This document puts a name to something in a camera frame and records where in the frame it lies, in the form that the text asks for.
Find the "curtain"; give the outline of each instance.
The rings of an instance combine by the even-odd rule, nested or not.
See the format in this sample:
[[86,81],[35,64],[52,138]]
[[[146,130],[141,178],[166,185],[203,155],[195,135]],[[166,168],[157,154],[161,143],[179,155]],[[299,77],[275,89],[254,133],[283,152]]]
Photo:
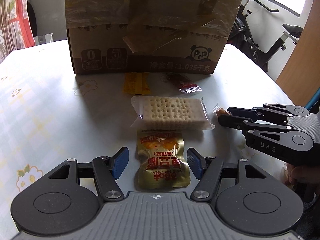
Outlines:
[[34,45],[27,0],[0,0],[0,63],[12,51]]

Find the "yellow wrapper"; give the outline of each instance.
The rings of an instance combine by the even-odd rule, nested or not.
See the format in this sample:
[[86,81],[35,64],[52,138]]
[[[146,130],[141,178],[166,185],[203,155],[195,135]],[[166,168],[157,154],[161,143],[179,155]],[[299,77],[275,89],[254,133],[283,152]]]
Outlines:
[[190,184],[189,166],[183,158],[181,133],[174,131],[138,132],[142,188],[185,187]]
[[122,92],[138,96],[150,94],[148,75],[149,73],[126,73]]

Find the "white tablecloth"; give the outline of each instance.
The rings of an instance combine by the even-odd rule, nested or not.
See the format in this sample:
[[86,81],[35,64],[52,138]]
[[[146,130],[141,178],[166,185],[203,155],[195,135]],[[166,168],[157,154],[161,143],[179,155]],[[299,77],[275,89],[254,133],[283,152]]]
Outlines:
[[[202,88],[191,97],[203,98],[209,112],[218,102],[225,109],[292,104],[232,45],[226,45],[214,74],[187,76]],[[68,158],[90,162],[126,146],[130,160],[117,183],[124,194],[140,190],[137,136],[130,128],[137,115],[131,95],[122,93],[123,83],[124,73],[76,76],[67,41],[14,51],[0,65],[0,239],[17,233],[10,215],[13,198]],[[183,96],[161,73],[150,73],[148,84],[151,95]],[[182,135],[185,157],[187,149],[194,147],[203,156],[221,155],[233,163],[247,158],[278,179],[283,175],[283,162],[246,147],[240,131],[216,125],[213,131],[183,131]],[[82,183],[93,187],[90,179]],[[190,195],[197,183],[191,172],[191,184],[174,190]]]

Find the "cardboard box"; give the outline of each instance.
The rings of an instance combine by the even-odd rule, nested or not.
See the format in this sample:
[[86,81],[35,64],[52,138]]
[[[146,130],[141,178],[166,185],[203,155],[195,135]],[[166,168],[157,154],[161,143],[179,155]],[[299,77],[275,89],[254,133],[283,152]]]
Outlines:
[[213,73],[241,0],[66,0],[76,74]]

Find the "white wall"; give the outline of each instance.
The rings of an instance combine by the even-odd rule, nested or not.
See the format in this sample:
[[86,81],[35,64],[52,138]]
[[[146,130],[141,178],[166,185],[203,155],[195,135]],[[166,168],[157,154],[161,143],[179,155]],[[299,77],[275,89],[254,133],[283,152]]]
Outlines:
[[64,0],[30,0],[35,11],[38,35],[53,33],[53,41],[67,39]]
[[[252,33],[254,42],[259,45],[259,49],[267,52],[275,41],[282,36],[284,28],[282,24],[298,25],[304,27],[308,19],[313,0],[306,0],[305,6],[300,17],[295,16],[282,7],[268,1],[260,0],[271,9],[279,9],[278,13],[271,13],[260,6],[255,1],[249,1],[244,12],[249,9],[252,11],[247,17],[248,25]],[[291,39],[285,42],[286,50],[281,49],[269,60],[268,75],[275,81],[285,64],[287,63],[295,45]]]

